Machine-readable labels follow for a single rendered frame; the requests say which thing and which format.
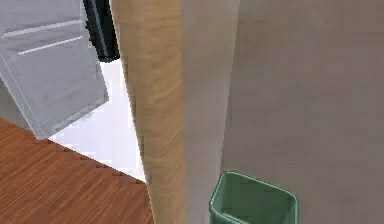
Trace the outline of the light wooden room door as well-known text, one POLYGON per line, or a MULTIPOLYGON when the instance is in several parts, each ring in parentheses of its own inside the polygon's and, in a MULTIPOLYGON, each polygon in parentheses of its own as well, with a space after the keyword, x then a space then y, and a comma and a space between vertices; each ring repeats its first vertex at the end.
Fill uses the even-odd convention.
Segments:
POLYGON ((187 224, 180 0, 109 0, 155 224, 187 224))

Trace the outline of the green waste bin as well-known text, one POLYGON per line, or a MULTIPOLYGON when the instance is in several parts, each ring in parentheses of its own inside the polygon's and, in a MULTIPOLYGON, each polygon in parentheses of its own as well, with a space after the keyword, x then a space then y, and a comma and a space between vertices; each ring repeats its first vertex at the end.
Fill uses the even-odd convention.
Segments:
POLYGON ((220 175, 209 214, 209 224, 300 224, 295 194, 235 171, 220 175))

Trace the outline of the black appliance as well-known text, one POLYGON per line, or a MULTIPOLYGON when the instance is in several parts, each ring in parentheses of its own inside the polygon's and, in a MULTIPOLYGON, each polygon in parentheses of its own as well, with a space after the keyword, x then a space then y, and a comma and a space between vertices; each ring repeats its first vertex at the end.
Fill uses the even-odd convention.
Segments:
POLYGON ((100 62, 110 63, 120 58, 109 0, 83 0, 86 28, 100 62))

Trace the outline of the white cupboard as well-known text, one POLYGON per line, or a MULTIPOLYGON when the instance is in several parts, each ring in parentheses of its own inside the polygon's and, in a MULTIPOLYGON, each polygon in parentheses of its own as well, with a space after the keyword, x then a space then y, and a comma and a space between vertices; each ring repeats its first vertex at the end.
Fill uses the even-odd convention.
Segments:
POLYGON ((83 0, 0 0, 0 79, 37 139, 109 100, 83 0))

